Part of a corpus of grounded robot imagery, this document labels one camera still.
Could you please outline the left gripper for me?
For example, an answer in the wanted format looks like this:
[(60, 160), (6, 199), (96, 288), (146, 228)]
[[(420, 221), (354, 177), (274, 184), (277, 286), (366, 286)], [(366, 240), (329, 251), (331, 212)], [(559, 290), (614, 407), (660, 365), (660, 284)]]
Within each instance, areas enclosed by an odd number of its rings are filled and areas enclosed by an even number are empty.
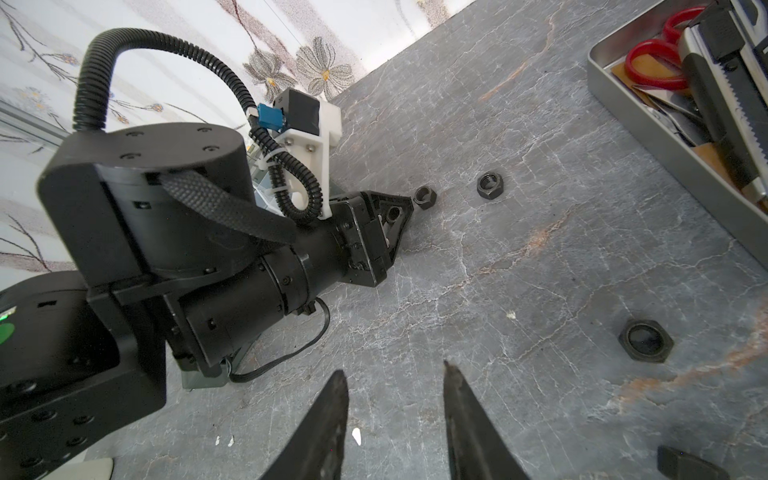
[(375, 191), (333, 197), (331, 219), (348, 255), (348, 283), (376, 287), (393, 266), (414, 212), (410, 197)]

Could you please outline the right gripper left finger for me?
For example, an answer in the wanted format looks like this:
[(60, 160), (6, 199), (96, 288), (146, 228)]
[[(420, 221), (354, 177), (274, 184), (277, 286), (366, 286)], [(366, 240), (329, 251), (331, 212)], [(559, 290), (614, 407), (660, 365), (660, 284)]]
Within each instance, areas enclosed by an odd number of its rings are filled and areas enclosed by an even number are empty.
[(348, 408), (347, 377), (336, 370), (260, 479), (340, 479)]

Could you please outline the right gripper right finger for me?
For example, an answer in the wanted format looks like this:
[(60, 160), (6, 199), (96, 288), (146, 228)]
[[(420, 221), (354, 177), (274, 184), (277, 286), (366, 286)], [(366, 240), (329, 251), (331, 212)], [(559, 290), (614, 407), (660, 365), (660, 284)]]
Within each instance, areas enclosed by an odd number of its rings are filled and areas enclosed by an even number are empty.
[(460, 369), (447, 360), (443, 403), (451, 479), (529, 479)]

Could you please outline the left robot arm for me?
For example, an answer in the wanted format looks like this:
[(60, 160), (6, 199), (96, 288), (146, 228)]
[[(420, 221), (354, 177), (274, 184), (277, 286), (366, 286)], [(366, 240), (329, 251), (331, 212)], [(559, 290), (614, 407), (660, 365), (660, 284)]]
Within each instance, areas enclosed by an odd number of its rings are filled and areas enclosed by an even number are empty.
[[(236, 97), (278, 211), (260, 207), (246, 138), (203, 123), (107, 131), (118, 57), (147, 49), (215, 74)], [(374, 287), (414, 206), (373, 191), (328, 194), (287, 145), (318, 133), (320, 102), (287, 89), (257, 104), (219, 58), (183, 39), (117, 28), (89, 45), (74, 130), (37, 195), (74, 269), (1, 294), (1, 475), (41, 479), (166, 402), (166, 356), (209, 379), (246, 383), (234, 360), (290, 314), (326, 311), (344, 282)]]

